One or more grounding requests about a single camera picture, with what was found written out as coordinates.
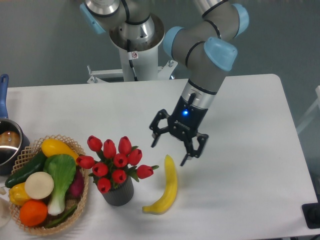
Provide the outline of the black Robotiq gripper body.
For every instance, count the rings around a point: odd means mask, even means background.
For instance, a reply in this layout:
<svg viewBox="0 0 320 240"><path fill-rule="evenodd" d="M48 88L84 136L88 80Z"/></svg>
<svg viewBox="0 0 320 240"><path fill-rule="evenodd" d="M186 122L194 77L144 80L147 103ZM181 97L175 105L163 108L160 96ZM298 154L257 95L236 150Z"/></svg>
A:
<svg viewBox="0 0 320 240"><path fill-rule="evenodd" d="M207 134L198 132L208 109L195 106L195 100L196 95L191 95L188 100L181 96L167 119L170 134L184 143L191 143L194 137L203 139L209 137Z"/></svg>

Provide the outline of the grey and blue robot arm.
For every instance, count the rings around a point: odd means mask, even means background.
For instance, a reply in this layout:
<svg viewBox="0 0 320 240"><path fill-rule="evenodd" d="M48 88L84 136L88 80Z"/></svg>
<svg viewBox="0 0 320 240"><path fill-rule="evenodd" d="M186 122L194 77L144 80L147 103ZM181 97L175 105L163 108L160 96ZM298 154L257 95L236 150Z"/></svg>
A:
<svg viewBox="0 0 320 240"><path fill-rule="evenodd" d="M148 0L85 0L80 11L96 33L109 34L126 82L156 79L159 45L191 71L173 112L160 110L149 127L155 141L164 133L182 141L185 160L198 158L208 140L199 126L237 57L230 40L247 29L249 15L227 0L196 0L201 23L165 30L150 5Z"/></svg>

